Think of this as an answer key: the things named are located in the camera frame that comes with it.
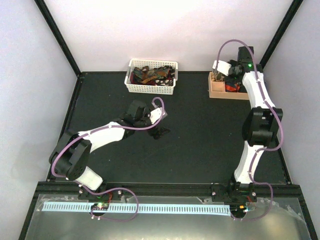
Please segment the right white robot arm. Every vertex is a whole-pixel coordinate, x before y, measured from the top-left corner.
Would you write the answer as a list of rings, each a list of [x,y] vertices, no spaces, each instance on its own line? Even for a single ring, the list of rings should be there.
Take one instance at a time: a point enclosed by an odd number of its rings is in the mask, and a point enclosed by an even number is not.
[[[232,183],[228,187],[228,198],[234,202],[240,201],[246,191],[243,186],[254,183],[254,175],[261,156],[270,147],[277,133],[283,133],[280,125],[283,110],[277,108],[268,94],[264,74],[260,65],[253,60],[252,46],[238,48],[237,64],[231,65],[229,75],[239,77],[244,86],[251,110],[242,126],[244,148],[240,162],[233,173]]]

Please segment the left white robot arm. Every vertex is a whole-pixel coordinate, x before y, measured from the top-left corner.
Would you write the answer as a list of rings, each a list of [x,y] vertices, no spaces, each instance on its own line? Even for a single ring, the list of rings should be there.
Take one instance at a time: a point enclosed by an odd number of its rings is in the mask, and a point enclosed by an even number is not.
[[[138,131],[146,131],[158,140],[170,132],[158,126],[167,115],[160,97],[155,97],[150,105],[134,100],[121,116],[106,125],[86,131],[65,131],[49,157],[51,174],[85,186],[95,199],[103,199],[108,188],[102,184],[103,178],[88,166],[91,153]]]

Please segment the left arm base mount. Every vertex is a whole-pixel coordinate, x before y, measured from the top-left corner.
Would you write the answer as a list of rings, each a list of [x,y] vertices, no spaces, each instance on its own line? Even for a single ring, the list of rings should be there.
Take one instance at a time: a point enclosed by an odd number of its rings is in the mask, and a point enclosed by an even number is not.
[[[92,190],[82,186],[79,189],[78,199],[80,200],[88,200],[89,202],[107,202],[107,201],[119,201],[123,194],[126,192],[123,189],[116,188],[110,192],[108,191],[110,187],[106,184],[102,184],[97,190]]]

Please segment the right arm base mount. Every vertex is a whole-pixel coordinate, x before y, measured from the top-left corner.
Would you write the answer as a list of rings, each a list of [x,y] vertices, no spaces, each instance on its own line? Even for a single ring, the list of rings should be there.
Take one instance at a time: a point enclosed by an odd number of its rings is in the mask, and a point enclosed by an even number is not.
[[[256,202],[257,197],[252,184],[223,185],[214,184],[211,187],[211,196],[214,202],[237,203]]]

